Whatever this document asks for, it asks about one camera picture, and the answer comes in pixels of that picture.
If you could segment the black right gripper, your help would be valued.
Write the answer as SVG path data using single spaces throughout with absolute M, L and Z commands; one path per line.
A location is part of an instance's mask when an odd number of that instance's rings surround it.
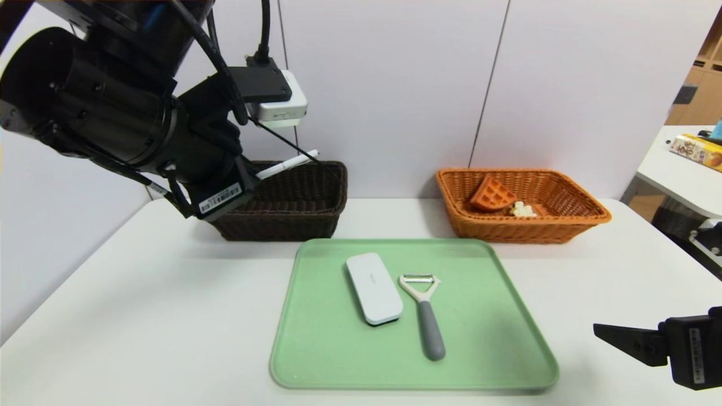
M 594 335 L 647 367 L 665 367 L 677 385 L 691 390 L 721 386 L 721 307 L 707 315 L 671 317 L 664 332 L 594 324 Z

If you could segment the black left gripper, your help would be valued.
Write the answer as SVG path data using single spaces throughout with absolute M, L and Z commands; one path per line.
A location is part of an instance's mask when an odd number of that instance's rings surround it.
M 179 147 L 179 211 L 211 223 L 253 197 L 261 183 L 239 142 L 230 149 L 209 142 Z

